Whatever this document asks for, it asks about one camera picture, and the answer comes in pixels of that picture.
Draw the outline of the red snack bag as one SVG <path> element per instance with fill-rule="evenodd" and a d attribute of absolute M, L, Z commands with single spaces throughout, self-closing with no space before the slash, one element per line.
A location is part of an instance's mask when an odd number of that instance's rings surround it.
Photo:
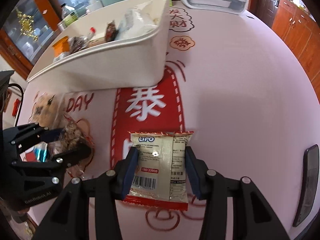
<path fill-rule="evenodd" d="M 48 144 L 50 156 L 57 157 L 67 150 L 73 150 L 80 143 L 85 143 L 91 148 L 89 156 L 67 168 L 70 177 L 84 178 L 85 170 L 92 162 L 95 153 L 94 142 L 90 135 L 90 124 L 86 119 L 74 120 L 70 115 L 64 114 L 60 125 L 62 132 L 58 136 L 58 140 Z"/>

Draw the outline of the cream Lipo biscuit packet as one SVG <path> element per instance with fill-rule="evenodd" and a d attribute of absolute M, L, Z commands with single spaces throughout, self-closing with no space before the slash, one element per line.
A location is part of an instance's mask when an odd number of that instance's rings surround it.
<path fill-rule="evenodd" d="M 192 131 L 132 132 L 138 162 L 125 201 L 187 211 L 185 149 L 192 135 Z"/>

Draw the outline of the orange white snack bar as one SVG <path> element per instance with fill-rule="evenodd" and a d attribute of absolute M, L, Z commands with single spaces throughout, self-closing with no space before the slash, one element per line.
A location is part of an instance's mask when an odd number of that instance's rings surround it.
<path fill-rule="evenodd" d="M 65 36 L 52 45 L 54 50 L 53 62 L 59 61 L 70 54 L 69 37 Z"/>

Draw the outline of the dark red foil snack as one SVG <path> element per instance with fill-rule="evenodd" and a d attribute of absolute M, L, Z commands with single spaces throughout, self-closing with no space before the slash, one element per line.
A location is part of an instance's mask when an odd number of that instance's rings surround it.
<path fill-rule="evenodd" d="M 114 41 L 117 34 L 118 34 L 118 29 L 116 28 L 115 21 L 108 23 L 106 32 L 105 32 L 105 42 Z"/>

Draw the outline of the large white blue snack bag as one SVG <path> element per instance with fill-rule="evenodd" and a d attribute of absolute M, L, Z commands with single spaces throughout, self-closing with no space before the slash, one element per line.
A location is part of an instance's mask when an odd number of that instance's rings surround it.
<path fill-rule="evenodd" d="M 148 14 L 143 13 L 140 9 L 130 8 L 125 12 L 118 25 L 116 40 L 139 37 L 156 28 L 157 25 Z"/>

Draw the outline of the blue white candy packet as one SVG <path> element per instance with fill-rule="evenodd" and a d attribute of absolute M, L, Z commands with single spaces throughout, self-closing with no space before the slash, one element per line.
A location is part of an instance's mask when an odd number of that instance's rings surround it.
<path fill-rule="evenodd" d="M 33 153 L 37 162 L 45 163 L 48 159 L 48 144 L 41 142 L 34 146 Z"/>

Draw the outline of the yellow crackers clear bag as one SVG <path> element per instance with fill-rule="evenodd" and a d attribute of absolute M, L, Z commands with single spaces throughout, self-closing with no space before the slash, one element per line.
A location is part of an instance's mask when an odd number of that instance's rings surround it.
<path fill-rule="evenodd" d="M 62 94 L 40 93 L 35 95 L 28 123 L 38 123 L 49 129 L 57 128 L 61 119 Z"/>

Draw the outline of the black smartphone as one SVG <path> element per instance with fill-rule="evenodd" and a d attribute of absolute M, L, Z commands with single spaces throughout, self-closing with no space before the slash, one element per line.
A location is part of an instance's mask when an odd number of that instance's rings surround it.
<path fill-rule="evenodd" d="M 310 214 L 317 192 L 319 175 L 319 146 L 306 149 L 303 155 L 303 176 L 297 212 L 293 227 L 299 226 Z"/>

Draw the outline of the white plastic storage bin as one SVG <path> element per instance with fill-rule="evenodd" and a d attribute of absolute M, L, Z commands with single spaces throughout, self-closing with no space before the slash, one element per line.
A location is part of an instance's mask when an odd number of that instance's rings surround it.
<path fill-rule="evenodd" d="M 169 31 L 169 0 L 123 0 L 81 17 L 54 39 L 82 36 L 95 28 L 95 38 L 105 36 L 107 24 L 119 23 L 127 9 L 148 3 L 145 11 L 156 28 L 127 40 L 103 43 L 54 62 L 49 46 L 35 63 L 27 83 L 54 92 L 81 92 L 124 87 L 148 87 L 164 76 Z"/>

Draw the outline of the glass bottle green label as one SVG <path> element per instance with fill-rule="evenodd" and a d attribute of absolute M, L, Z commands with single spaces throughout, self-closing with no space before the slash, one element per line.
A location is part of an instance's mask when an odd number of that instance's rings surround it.
<path fill-rule="evenodd" d="M 62 20 L 67 27 L 78 20 L 78 15 L 73 7 L 70 7 L 66 3 L 63 3 L 61 5 L 61 10 Z"/>

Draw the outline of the wooden cabinet wall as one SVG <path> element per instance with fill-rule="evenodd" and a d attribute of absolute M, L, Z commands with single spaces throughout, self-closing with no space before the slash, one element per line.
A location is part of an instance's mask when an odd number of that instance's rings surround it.
<path fill-rule="evenodd" d="M 319 26 L 290 0 L 279 0 L 272 30 L 284 41 L 313 82 L 319 75 Z"/>

